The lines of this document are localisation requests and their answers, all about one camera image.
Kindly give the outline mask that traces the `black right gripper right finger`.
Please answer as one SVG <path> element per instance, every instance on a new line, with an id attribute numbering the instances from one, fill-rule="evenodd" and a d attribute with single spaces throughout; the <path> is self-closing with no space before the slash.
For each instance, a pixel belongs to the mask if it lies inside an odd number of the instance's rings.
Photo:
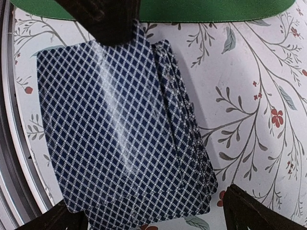
<path id="1" fill-rule="evenodd" d="M 223 197 L 228 230 L 305 230 L 306 227 L 270 210 L 235 184 Z"/>

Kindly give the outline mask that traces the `blue patterned card deck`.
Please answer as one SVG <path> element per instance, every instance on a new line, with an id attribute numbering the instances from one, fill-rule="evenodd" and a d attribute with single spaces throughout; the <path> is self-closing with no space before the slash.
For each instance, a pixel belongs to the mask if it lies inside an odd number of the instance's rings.
<path id="1" fill-rule="evenodd" d="M 181 156 L 183 187 L 123 198 L 87 210 L 85 215 L 94 230 L 144 229 L 155 222 L 177 218 L 202 230 L 209 227 L 200 215 L 210 211 L 218 182 L 171 45 L 162 40 L 152 47 L 175 147 Z"/>

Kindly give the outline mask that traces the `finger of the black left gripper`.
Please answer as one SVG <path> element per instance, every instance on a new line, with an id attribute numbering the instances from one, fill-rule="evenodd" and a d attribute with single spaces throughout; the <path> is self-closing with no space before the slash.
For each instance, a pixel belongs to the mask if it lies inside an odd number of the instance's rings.
<path id="1" fill-rule="evenodd" d="M 139 0 L 58 0 L 57 3 L 102 45 L 121 45 L 133 38 Z"/>

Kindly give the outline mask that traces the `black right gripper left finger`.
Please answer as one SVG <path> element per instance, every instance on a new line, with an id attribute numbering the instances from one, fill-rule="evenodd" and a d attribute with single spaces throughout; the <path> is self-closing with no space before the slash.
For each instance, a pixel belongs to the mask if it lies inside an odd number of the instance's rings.
<path id="1" fill-rule="evenodd" d="M 71 213 L 62 200 L 46 213 L 16 228 L 16 230 L 87 230 L 84 212 Z"/>

